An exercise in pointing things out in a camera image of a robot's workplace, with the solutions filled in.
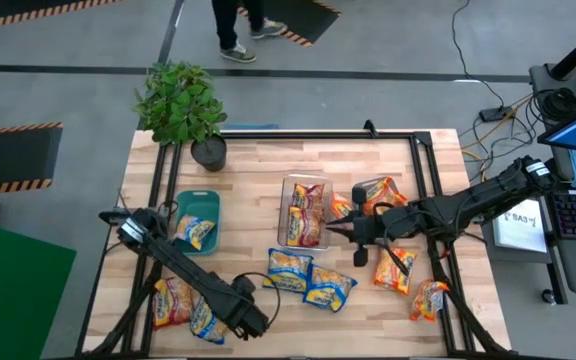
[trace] green mat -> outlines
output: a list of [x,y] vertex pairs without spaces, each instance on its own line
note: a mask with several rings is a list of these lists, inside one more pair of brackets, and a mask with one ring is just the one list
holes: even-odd
[[0,359],[41,356],[75,251],[0,229]]

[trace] gray concrete floor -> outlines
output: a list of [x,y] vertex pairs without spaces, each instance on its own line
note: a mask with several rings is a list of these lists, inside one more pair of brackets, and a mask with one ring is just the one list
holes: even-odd
[[[343,14],[309,49],[284,39],[253,43],[240,18],[241,42],[259,56],[248,68],[461,73],[450,17],[462,0],[326,2]],[[147,66],[157,59],[173,3],[126,0],[2,27],[0,64]],[[457,28],[470,72],[526,75],[529,66],[557,61],[576,44],[576,1],[473,0]],[[209,2],[186,0],[171,60],[244,67],[218,57],[214,32]],[[96,213],[116,201],[137,125],[130,110],[132,88],[142,81],[141,76],[0,73],[0,127],[65,124],[53,186],[0,195],[1,226],[78,252],[45,357],[68,356],[75,349],[107,234]],[[282,128],[357,128],[370,118],[380,128],[465,130],[479,109],[497,104],[483,85],[463,82],[222,77],[215,86],[233,123]],[[530,92],[527,84],[492,86],[508,103]],[[481,126],[480,133],[490,127]],[[502,127],[490,141],[508,131]],[[462,144],[471,141],[467,134]],[[551,156],[549,148],[532,145],[498,159],[489,173],[523,154]],[[469,164],[469,172],[475,171]],[[550,307],[539,299],[548,286],[545,266],[492,266],[513,348],[576,358],[576,295],[570,295],[570,305]]]

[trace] black flower pot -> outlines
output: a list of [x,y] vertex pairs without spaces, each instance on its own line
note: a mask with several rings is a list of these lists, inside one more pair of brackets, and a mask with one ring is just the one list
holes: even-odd
[[207,138],[204,142],[194,141],[190,146],[193,159],[208,171],[220,171],[226,166],[226,141],[218,135]]

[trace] person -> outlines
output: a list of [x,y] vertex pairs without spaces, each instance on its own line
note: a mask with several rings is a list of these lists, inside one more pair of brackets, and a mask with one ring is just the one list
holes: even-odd
[[[263,0],[243,0],[248,10],[250,35],[258,40],[267,36],[278,36],[286,30],[286,24],[264,17]],[[237,20],[238,0],[212,0],[212,9],[217,22],[217,35],[221,56],[240,63],[251,63],[257,60],[255,53],[246,49],[237,41],[235,21]]]

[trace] black floor mat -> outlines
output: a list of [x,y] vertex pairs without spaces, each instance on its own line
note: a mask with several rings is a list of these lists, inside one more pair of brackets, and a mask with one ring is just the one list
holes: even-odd
[[0,26],[122,0],[0,0]]
[[62,127],[48,123],[0,129],[0,192],[52,184]]
[[[328,30],[340,12],[313,0],[264,0],[265,16],[288,25],[282,35],[299,45],[309,47]],[[248,11],[239,8],[248,15]]]

